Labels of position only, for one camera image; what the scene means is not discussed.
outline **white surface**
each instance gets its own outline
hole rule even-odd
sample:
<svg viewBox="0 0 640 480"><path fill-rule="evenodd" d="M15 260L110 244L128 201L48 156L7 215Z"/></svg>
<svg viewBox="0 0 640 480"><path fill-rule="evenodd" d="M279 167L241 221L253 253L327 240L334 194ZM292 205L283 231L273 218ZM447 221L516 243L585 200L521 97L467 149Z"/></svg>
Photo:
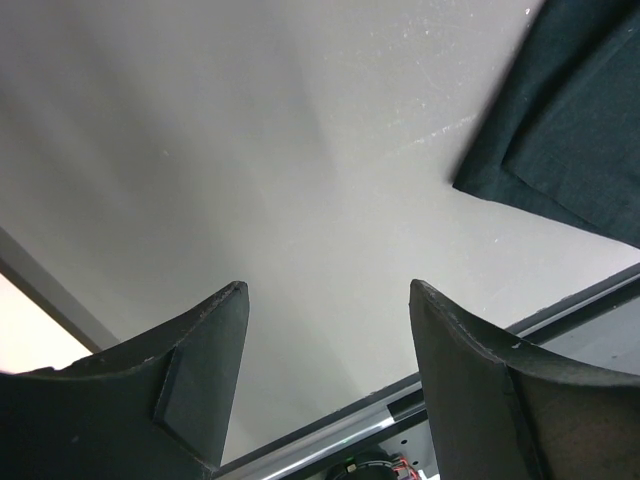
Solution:
<svg viewBox="0 0 640 480"><path fill-rule="evenodd" d="M0 5L0 224L121 339L233 279L226 457L417 370L409 282L506 326L640 260L450 188L540 0Z"/></svg>
<svg viewBox="0 0 640 480"><path fill-rule="evenodd" d="M87 355L80 342L0 275L0 372L60 369Z"/></svg>

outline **folded cloth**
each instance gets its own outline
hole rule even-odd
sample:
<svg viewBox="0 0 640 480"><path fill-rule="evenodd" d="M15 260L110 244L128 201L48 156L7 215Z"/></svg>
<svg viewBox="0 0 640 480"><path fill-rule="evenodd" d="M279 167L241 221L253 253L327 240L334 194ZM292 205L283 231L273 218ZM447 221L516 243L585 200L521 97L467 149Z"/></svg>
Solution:
<svg viewBox="0 0 640 480"><path fill-rule="evenodd" d="M640 247L640 1L547 0L454 188Z"/></svg>

